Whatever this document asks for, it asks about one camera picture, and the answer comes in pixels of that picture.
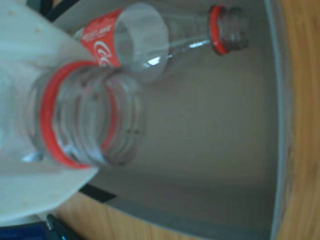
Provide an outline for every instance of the gray container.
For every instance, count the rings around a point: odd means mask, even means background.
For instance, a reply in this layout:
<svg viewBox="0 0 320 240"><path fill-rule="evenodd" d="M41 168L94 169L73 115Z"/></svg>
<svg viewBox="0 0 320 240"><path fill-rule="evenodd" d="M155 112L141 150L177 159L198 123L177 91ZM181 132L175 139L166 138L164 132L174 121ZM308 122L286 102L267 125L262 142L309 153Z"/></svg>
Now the gray container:
<svg viewBox="0 0 320 240"><path fill-rule="evenodd" d="M125 3L83 0L55 24L73 34ZM101 170L91 184L120 196L114 207L177 231L221 240L273 239L292 114L279 6L262 0L170 3L199 10L242 7L250 47L224 57L204 51L190 67L149 87L147 137L138 156L124 168Z"/></svg>

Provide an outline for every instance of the coca-cola logo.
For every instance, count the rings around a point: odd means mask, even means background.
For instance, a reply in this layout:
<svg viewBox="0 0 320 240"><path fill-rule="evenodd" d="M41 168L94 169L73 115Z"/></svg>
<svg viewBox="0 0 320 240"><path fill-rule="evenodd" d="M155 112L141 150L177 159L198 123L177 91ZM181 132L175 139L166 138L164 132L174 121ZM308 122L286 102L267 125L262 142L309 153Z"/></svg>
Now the coca-cola logo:
<svg viewBox="0 0 320 240"><path fill-rule="evenodd" d="M100 65L112 65L112 52L103 41L96 41L94 44L94 54Z"/></svg>

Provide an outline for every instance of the wooden surface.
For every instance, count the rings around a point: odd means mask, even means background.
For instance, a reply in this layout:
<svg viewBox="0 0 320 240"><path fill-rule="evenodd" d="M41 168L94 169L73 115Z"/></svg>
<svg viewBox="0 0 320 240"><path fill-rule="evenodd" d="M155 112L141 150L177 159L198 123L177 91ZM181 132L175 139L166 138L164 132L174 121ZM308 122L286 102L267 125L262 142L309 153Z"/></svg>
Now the wooden surface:
<svg viewBox="0 0 320 240"><path fill-rule="evenodd" d="M81 193L56 213L85 240L196 240L131 217Z"/></svg>
<svg viewBox="0 0 320 240"><path fill-rule="evenodd" d="M320 1L282 1L294 88L292 192L278 240L320 239Z"/></svg>

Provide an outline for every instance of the bottle neck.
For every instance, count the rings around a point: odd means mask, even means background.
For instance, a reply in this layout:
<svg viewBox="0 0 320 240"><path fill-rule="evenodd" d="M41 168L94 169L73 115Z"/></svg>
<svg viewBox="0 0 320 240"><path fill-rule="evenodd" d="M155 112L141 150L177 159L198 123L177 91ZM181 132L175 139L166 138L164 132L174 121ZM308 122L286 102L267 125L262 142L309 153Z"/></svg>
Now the bottle neck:
<svg viewBox="0 0 320 240"><path fill-rule="evenodd" d="M77 169L123 165L134 157L144 133L134 79L108 66L71 62L45 80L33 92L38 148Z"/></svg>
<svg viewBox="0 0 320 240"><path fill-rule="evenodd" d="M209 35L219 55L247 48L249 29L243 10L239 7L226 9L213 6L209 12Z"/></svg>

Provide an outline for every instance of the plastic bottle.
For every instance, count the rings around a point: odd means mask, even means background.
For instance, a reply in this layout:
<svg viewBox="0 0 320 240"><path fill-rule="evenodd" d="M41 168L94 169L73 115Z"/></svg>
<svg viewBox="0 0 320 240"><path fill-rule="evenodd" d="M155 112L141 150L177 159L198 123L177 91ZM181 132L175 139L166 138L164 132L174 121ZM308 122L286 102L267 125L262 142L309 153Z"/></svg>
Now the plastic bottle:
<svg viewBox="0 0 320 240"><path fill-rule="evenodd" d="M191 12L159 2L136 2L92 20L75 36L101 65L127 66L151 82L195 61L196 49L223 56L249 45L239 7Z"/></svg>
<svg viewBox="0 0 320 240"><path fill-rule="evenodd" d="M25 6L0 8L0 174L45 156L76 169L129 161L143 134L140 86Z"/></svg>

